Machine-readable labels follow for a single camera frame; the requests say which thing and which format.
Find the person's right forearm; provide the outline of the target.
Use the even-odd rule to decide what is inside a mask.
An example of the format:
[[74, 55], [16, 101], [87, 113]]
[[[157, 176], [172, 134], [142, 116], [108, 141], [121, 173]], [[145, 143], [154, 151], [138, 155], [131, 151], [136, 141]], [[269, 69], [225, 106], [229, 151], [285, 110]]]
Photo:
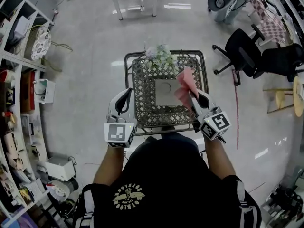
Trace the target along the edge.
[[224, 179], [230, 175], [236, 175], [231, 161], [221, 144], [221, 141], [218, 139], [211, 141], [204, 136], [204, 142], [209, 170], [220, 179]]

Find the dark lattice coffee table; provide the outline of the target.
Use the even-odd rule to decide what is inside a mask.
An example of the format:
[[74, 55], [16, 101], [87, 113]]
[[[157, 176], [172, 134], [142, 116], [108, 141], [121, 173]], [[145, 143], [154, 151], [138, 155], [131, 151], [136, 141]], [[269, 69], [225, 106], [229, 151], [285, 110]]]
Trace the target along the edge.
[[145, 52], [128, 53], [124, 57], [126, 88], [135, 93], [135, 117], [138, 121], [137, 136], [162, 133], [162, 127], [173, 126], [174, 132], [192, 131], [194, 115], [184, 106], [158, 106], [156, 104], [156, 81], [174, 80], [184, 67], [190, 67], [196, 87], [209, 92], [203, 53], [199, 50], [171, 50], [178, 63], [173, 67], [150, 69]]

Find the pink cloth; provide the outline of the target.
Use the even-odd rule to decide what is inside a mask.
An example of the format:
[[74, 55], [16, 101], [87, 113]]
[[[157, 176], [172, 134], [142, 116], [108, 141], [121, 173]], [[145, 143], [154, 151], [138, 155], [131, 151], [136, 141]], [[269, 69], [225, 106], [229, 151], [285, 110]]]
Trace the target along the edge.
[[184, 107], [191, 111], [191, 99], [189, 91], [195, 95], [196, 99], [199, 98], [191, 68], [185, 66], [184, 70], [176, 76], [176, 80], [180, 84], [180, 87], [174, 92], [174, 95], [178, 100], [181, 101]]

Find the red box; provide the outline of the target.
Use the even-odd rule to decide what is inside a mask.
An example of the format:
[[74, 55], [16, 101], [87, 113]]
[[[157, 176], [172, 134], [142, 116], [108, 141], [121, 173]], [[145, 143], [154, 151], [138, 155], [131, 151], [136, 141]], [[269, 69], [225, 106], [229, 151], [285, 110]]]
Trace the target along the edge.
[[20, 81], [20, 111], [27, 113], [35, 110], [34, 103], [34, 82], [35, 72], [21, 74]]

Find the person's left forearm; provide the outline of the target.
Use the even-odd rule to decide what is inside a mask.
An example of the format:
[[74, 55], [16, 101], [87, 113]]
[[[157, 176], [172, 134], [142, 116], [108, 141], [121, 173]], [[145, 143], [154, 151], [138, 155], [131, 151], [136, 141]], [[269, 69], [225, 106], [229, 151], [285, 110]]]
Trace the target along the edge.
[[93, 183], [111, 186], [123, 170], [124, 148], [108, 147]]

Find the black office chair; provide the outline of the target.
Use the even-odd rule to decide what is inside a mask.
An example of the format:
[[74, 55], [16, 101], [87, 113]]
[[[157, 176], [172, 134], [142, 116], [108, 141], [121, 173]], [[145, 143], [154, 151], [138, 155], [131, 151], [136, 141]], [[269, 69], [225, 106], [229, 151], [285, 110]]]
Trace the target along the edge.
[[252, 24], [251, 27], [256, 33], [252, 38], [239, 28], [230, 36], [225, 49], [212, 45], [213, 50], [218, 50], [230, 60], [230, 63], [222, 69], [214, 70], [215, 75], [233, 66], [237, 76], [234, 84], [239, 86], [241, 84], [240, 71], [253, 79], [264, 73], [286, 76], [289, 82], [293, 82], [295, 76], [304, 72], [304, 69], [298, 69], [298, 67], [304, 66], [304, 48], [302, 46], [294, 43], [261, 52], [256, 41], [259, 38], [265, 40], [265, 37], [257, 26]]

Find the grey round bin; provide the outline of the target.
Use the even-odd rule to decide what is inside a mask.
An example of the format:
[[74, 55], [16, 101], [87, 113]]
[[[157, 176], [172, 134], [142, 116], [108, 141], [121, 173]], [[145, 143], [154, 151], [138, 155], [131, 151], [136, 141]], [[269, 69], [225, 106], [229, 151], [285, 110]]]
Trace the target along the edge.
[[51, 196], [59, 203], [64, 202], [72, 192], [79, 188], [78, 182], [71, 178], [68, 181], [60, 181], [53, 179], [46, 184]]

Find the white vase with flowers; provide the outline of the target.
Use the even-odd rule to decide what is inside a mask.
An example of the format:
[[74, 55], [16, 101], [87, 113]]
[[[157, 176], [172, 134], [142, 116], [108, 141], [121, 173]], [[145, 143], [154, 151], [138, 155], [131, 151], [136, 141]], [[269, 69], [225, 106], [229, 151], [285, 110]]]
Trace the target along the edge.
[[178, 64], [176, 55], [173, 55], [166, 44], [159, 44], [145, 50], [145, 63], [149, 69], [160, 67], [174, 67]]

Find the white jug with red top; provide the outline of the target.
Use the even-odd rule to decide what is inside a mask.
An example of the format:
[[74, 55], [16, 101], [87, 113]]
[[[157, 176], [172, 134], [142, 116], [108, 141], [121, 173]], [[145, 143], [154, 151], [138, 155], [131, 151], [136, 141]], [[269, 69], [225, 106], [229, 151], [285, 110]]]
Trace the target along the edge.
[[7, 69], [0, 71], [0, 83], [7, 83], [11, 87], [15, 87], [15, 72]]

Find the white microwave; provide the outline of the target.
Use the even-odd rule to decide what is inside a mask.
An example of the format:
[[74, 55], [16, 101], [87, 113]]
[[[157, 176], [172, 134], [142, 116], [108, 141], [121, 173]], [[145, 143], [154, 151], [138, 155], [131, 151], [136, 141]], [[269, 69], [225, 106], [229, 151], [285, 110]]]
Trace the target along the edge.
[[14, 22], [9, 35], [9, 41], [11, 44], [17, 43], [26, 34], [29, 28], [30, 21], [24, 16], [21, 16], [17, 21]]

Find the grey square tray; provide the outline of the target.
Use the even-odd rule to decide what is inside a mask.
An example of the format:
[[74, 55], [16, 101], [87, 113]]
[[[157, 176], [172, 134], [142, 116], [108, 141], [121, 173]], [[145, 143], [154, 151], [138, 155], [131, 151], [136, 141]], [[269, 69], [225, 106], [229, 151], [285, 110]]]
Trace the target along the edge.
[[183, 106], [184, 90], [176, 79], [156, 79], [155, 99], [157, 106]]

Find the person's body in black t-shirt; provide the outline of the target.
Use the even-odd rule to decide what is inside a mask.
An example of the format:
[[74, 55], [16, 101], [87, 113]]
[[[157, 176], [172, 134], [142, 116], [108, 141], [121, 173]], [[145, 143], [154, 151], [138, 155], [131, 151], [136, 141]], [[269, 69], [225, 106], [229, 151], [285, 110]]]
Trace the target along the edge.
[[[85, 193], [94, 209], [87, 211]], [[220, 179], [194, 140], [166, 128], [123, 163], [111, 186], [91, 183], [73, 228], [260, 228], [261, 211], [237, 175]]]

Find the white shelf unit with black items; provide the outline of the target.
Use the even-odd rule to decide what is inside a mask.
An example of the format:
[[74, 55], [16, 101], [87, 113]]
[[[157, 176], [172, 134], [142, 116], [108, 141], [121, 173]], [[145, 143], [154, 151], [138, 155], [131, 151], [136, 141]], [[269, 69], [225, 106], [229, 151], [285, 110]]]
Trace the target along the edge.
[[282, 17], [286, 40], [304, 47], [304, 0], [267, 0]]

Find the white bag with teal lining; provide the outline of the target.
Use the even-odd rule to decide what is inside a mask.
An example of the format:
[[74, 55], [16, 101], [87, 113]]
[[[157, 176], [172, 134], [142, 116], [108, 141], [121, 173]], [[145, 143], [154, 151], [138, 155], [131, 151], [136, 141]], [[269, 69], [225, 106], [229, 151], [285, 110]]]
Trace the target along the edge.
[[39, 79], [34, 83], [35, 101], [41, 104], [54, 102], [56, 84], [48, 79]]

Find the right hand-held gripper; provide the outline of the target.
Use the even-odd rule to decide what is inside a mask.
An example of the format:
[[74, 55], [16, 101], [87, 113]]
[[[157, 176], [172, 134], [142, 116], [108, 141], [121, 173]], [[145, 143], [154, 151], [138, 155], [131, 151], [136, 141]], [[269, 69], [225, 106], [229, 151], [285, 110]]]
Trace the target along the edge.
[[222, 135], [231, 126], [230, 120], [225, 111], [216, 106], [212, 97], [198, 90], [198, 97], [189, 91], [191, 109], [196, 116], [193, 122], [195, 132], [202, 132], [209, 140], [222, 139]]

